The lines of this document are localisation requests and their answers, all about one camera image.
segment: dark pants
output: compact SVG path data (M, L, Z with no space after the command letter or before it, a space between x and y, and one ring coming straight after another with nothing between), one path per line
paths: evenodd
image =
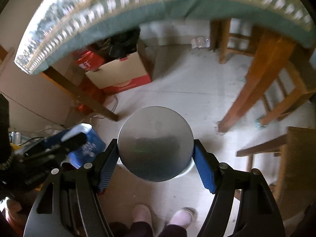
M114 237L153 237L151 226L146 222L133 223L129 230L124 224L113 223L110 224L110 229ZM187 235L183 227L167 225L158 237L187 237Z

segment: black cable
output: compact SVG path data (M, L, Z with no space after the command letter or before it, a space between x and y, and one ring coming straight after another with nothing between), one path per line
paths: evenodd
M29 142L29 141L31 141L31 140L34 140L34 139L39 139L39 138L45 138L45 137L43 137L43 136L39 136L39 137L32 137L32 138L28 139L27 141L25 141L24 143L18 144L18 146L20 146L20 145L24 145L24 144L28 143L28 142Z
M13 101L14 101L15 103L17 103L18 105L22 106L23 108L27 109L28 111L31 111L29 108L27 108L27 107L23 106L21 103L18 103L16 100L12 99L10 96L6 95L6 94L5 94L5 93L3 93L2 91L0 91L0 92L1 92L4 96L8 97L10 100L13 100ZM41 116L40 114L37 114L37 113L36 113L36 112L34 112L34 111L31 111L31 112L32 112L32 113L34 113L35 115L37 115L37 116L39 116L39 117L41 117L41 118L43 118L43 119L47 120L47 121L49 121L49 122L53 123L53 124L59 125L59 126L61 126L61 127L64 127L63 125L58 124L58 123L56 123L56 122L54 122L54 121L51 121L50 119L47 119L47 118L45 118L45 117Z

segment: person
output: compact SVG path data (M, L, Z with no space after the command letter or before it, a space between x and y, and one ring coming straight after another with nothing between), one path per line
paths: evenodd
M187 208L178 210L158 237L187 237L186 229L192 223L194 212ZM151 213L147 206L136 205L132 211L132 226L112 223L110 229L114 237L153 237Z

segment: screw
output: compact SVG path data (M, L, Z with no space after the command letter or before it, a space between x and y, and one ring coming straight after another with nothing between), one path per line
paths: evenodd
M260 175L261 174L260 170L256 169L256 168L252 169L252 173L254 173L255 175Z
M54 169L51 171L51 173L52 173L53 175L58 174L58 172L59 172L59 169L58 169L58 168L54 168Z
M84 164L83 167L84 167L85 169L92 168L92 163L88 162L88 163Z
M226 163L224 163L224 162L221 162L221 163L219 163L219 167L220 167L221 169L228 169L228 164L226 164Z

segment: pink shoe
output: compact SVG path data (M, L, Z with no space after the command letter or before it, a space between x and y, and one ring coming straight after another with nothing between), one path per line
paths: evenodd
M187 229L193 221L193 215L194 212L189 209L180 209L173 215L169 222L169 225L178 225L183 227L184 229Z
M146 222L151 228L153 228L153 223L151 221L151 213L147 206L143 204L138 204L134 207L132 211L133 223L136 222Z

